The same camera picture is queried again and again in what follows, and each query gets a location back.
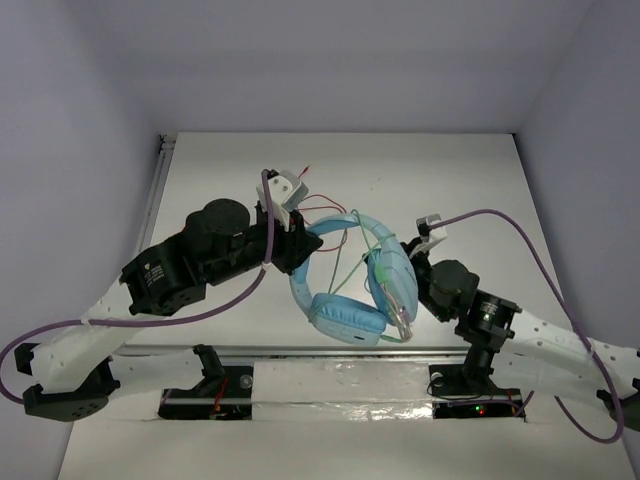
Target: black cable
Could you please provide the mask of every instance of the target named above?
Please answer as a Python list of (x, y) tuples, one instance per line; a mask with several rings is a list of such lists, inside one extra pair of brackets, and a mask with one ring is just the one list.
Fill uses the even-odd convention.
[(484, 393), (481, 393), (480, 395), (476, 395), (475, 397), (467, 397), (467, 398), (447, 398), (447, 397), (440, 397), (438, 395), (435, 395), (432, 390), (433, 390), (433, 381), (429, 382), (429, 385), (427, 385), (427, 395), (432, 396), (433, 398), (437, 398), (438, 400), (446, 400), (447, 402), (468, 402), (469, 400), (477, 400), (478, 398), (484, 397), (486, 396)]

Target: screw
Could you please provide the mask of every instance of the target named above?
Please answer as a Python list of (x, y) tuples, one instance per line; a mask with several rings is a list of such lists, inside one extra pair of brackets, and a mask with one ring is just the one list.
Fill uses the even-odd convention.
[(240, 377), (240, 388), (251, 388), (253, 385), (253, 377), (251, 375), (243, 375)]
[(431, 385), (433, 385), (434, 387), (441, 387), (442, 385), (444, 385), (444, 380), (442, 377), (442, 373), (434, 372), (431, 375)]

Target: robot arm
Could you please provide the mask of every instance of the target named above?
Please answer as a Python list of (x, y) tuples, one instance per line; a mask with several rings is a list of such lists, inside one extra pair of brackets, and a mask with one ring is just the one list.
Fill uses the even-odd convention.
[(478, 289), (480, 278), (456, 260), (431, 265), (430, 249), (446, 238), (439, 216), (418, 220), (420, 237), (403, 244), (416, 272), (420, 302), (471, 347), (457, 365), (430, 365), (432, 392), (441, 397), (491, 395), (500, 385), (546, 392), (591, 405), (605, 404), (615, 420), (604, 364), (621, 400), (624, 425), (640, 430), (640, 351), (588, 339), (518, 305)]
[[(306, 186), (289, 172), (270, 171), (266, 177), (275, 217), (271, 263), (291, 274), (322, 246), (322, 240), (305, 230), (304, 219), (295, 210), (307, 194)], [(120, 279), (84, 315), (84, 325), (68, 328), (42, 345), (16, 348), (18, 371), (35, 381), (23, 393), (26, 413), (74, 421), (100, 410), (110, 397), (167, 385), (193, 389), (202, 396), (218, 388), (224, 372), (211, 347), (147, 358), (114, 353), (140, 330), (131, 328), (132, 324), (187, 323), (193, 318), (168, 317), (204, 299), (207, 284), (218, 285), (262, 265), (268, 219), (263, 208), (265, 188), (260, 185), (257, 190), (260, 201), (255, 225), (250, 225), (249, 211), (238, 202), (221, 199), (209, 203), (187, 217), (180, 233), (126, 265)], [(264, 273), (263, 269), (252, 287)], [(96, 325), (96, 319), (116, 322), (115, 327)], [(118, 328), (119, 321), (129, 328)]]
[[(295, 210), (306, 195), (306, 187), (288, 172), (271, 171), (267, 177), (268, 188), (258, 188), (255, 225), (249, 224), (248, 211), (237, 202), (211, 202), (188, 216), (182, 232), (145, 250), (125, 266), (119, 281), (86, 313), (84, 324), (42, 345), (16, 348), (18, 370), (35, 382), (23, 394), (26, 413), (75, 421), (103, 408), (109, 398), (134, 393), (171, 387), (202, 397), (215, 394), (224, 370), (212, 347), (196, 346), (152, 357), (118, 356), (117, 350), (139, 331), (136, 322), (148, 326), (149, 318), (158, 316), (162, 318), (155, 317), (151, 323), (186, 323), (186, 319), (169, 317), (202, 300), (207, 284), (218, 285), (261, 266), (268, 243), (263, 210), (267, 193), (277, 220), (272, 263), (291, 274), (320, 248), (322, 241), (305, 230), (304, 220)], [(430, 250), (446, 238), (444, 228), (433, 227), (438, 220), (438, 216), (419, 220), (420, 236), (403, 248), (415, 270), (420, 302), (439, 321), (455, 321), (455, 333), (471, 346), (462, 364), (429, 365), (432, 393), (442, 397), (488, 396), (499, 383), (586, 403), (604, 402), (614, 412), (611, 389), (594, 365), (592, 353), (575, 333), (479, 290), (479, 277), (460, 262), (445, 260), (431, 265)], [(136, 328), (118, 328), (114, 320), (108, 322), (116, 322), (110, 326), (96, 325), (95, 321), (89, 324), (88, 319), (119, 319)], [(622, 399), (625, 425), (640, 430), (638, 352), (597, 341), (591, 345)]]

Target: headphone headband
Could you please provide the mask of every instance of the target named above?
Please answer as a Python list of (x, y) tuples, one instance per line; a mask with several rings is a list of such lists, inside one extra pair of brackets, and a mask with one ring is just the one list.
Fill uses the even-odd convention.
[[(319, 293), (314, 297), (307, 284), (310, 259), (293, 272), (289, 284), (298, 307), (318, 330), (348, 343), (375, 345), (381, 331), (384, 330), (384, 326), (381, 331), (377, 330), (380, 328), (380, 321), (383, 325), (385, 322), (393, 324), (393, 318), (389, 312), (389, 298), (396, 313), (401, 309), (402, 314), (406, 315), (410, 322), (417, 316), (418, 285), (413, 266), (402, 246), (386, 226), (374, 218), (359, 213), (325, 217), (308, 227), (307, 231), (324, 235), (359, 226), (378, 239), (379, 247), (368, 252), (366, 257), (369, 286), (378, 307), (377, 310), (370, 305), (340, 295)], [(354, 322), (360, 325), (356, 328), (356, 332), (366, 331), (367, 335), (370, 333), (371, 336), (354, 335), (352, 329)], [(375, 337), (374, 331), (377, 331), (378, 337)]]

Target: white plastic clip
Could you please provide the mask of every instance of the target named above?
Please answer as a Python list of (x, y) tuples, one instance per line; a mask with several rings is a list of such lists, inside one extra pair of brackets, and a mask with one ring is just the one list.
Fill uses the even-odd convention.
[(420, 238), (422, 242), (418, 244), (413, 251), (409, 254), (409, 258), (413, 258), (418, 253), (426, 253), (439, 243), (442, 243), (447, 239), (447, 229), (446, 227), (435, 227), (429, 228), (433, 224), (437, 224), (440, 222), (441, 218), (439, 214), (428, 215), (423, 218), (419, 218), (416, 220), (416, 226), (418, 227), (418, 232), (424, 229), (428, 229), (428, 235), (423, 235), (420, 233)]
[[(263, 211), (266, 210), (266, 198), (262, 184), (256, 187), (258, 200)], [(269, 179), (269, 191), (273, 203), (273, 214), (286, 232), (289, 231), (289, 213), (306, 197), (309, 189), (293, 173), (283, 170), (279, 175)]]
[(589, 342), (589, 349), (585, 350), (587, 352), (587, 357), (593, 361), (593, 356), (596, 354), (596, 349), (593, 347), (593, 344)]

